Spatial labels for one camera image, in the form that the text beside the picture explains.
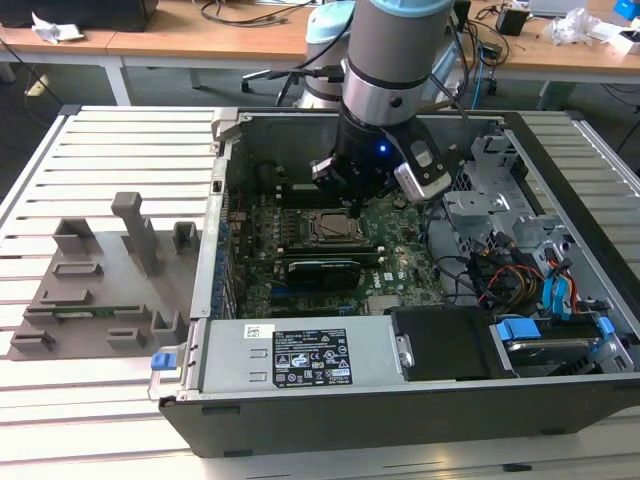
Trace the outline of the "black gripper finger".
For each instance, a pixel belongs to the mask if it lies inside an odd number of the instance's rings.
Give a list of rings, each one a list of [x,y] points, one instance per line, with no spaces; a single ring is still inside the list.
[[[351,172],[344,169],[343,162],[331,155],[310,164],[311,178],[323,193],[338,201],[347,210],[350,218],[358,219],[362,211],[362,197]]]

